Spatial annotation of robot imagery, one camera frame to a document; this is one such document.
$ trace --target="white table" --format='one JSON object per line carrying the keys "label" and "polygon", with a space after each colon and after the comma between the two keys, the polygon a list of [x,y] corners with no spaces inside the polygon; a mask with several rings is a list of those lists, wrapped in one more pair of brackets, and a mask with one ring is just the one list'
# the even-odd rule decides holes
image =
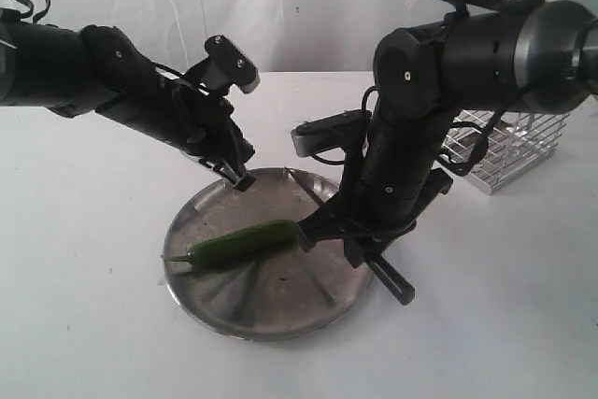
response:
{"label": "white table", "polygon": [[[233,93],[257,149],[296,166],[289,131],[359,105],[367,73],[265,74]],[[417,288],[376,281],[340,322],[257,344],[180,309],[159,254],[179,208],[216,179],[93,114],[0,108],[3,398],[598,397],[598,108],[497,195],[457,180],[388,251]]]}

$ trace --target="wire basket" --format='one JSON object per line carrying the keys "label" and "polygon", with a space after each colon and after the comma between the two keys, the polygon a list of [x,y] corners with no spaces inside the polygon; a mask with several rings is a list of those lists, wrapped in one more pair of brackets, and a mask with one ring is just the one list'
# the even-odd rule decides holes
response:
{"label": "wire basket", "polygon": [[[458,121],[473,121],[484,126],[492,116],[487,111],[463,111]],[[507,113],[490,135],[488,153],[467,175],[467,179],[488,195],[554,154],[565,119],[569,114]],[[455,162],[465,161],[477,141],[475,129],[453,129],[445,148]]]}

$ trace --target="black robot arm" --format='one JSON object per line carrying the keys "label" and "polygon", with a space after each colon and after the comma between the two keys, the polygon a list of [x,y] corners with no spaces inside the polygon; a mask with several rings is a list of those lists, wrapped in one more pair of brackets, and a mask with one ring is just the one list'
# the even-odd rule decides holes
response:
{"label": "black robot arm", "polygon": [[[598,22],[574,2],[445,0],[444,20],[400,28],[385,36],[374,56],[375,86],[362,109],[304,124],[292,137],[300,156],[334,148],[325,139],[335,126],[346,153],[338,193],[301,222],[315,243],[343,238],[353,266],[369,264],[402,304],[413,287],[382,258],[397,237],[451,177],[469,173],[488,150],[488,136],[507,111],[561,114],[597,92]],[[470,16],[467,6],[492,10]],[[378,100],[370,119],[367,95]],[[462,109],[494,111],[484,127],[454,122]],[[363,130],[339,136],[338,122]],[[479,131],[469,159],[454,162],[442,144],[451,128]],[[364,143],[367,150],[363,152]]]}
{"label": "black robot arm", "polygon": [[225,95],[233,84],[250,93],[259,74],[225,36],[211,37],[208,57],[180,74],[143,56],[118,28],[90,25],[75,33],[35,23],[50,0],[29,23],[33,4],[18,1],[29,11],[0,10],[0,106],[47,107],[67,118],[95,111],[247,189],[245,163],[254,150],[231,119]]}

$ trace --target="metal plate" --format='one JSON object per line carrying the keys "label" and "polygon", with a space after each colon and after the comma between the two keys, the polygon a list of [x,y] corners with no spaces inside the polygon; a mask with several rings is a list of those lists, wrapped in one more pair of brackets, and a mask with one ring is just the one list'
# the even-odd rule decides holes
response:
{"label": "metal plate", "polygon": [[[175,217],[164,255],[182,255],[189,246],[272,219],[301,220],[316,209],[284,168],[251,171],[255,183],[237,192],[224,181],[203,189]],[[322,199],[336,185],[294,170]],[[221,334],[247,340],[279,340],[320,329],[345,313],[365,290],[372,272],[353,269],[339,240],[320,242],[309,253],[299,246],[215,271],[164,263],[168,288],[195,319]]]}

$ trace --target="metal wire rack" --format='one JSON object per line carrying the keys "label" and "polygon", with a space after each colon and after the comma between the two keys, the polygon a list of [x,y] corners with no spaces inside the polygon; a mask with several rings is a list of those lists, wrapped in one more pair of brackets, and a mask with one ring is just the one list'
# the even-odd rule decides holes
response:
{"label": "metal wire rack", "polygon": [[[463,111],[457,121],[473,121],[484,126],[492,113]],[[554,154],[569,114],[507,113],[494,127],[486,157],[467,179],[488,195],[521,176]],[[477,141],[474,129],[451,130],[445,148],[455,162],[465,161]]]}

